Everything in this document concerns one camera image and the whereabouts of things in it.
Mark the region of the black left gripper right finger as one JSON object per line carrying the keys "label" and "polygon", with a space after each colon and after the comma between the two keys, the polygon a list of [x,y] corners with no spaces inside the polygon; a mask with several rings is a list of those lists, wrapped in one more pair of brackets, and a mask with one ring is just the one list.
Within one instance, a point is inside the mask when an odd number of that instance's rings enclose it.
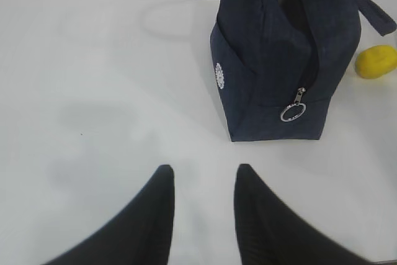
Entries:
{"label": "black left gripper right finger", "polygon": [[236,173],[234,220],[243,264],[369,264],[306,223],[249,164]]}

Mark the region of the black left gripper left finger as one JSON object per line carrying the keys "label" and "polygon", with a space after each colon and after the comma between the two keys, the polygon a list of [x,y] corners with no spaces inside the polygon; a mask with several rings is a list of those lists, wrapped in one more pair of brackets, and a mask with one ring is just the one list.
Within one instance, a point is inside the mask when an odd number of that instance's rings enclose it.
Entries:
{"label": "black left gripper left finger", "polygon": [[113,219],[50,264],[167,264],[174,208],[174,171],[161,165]]}

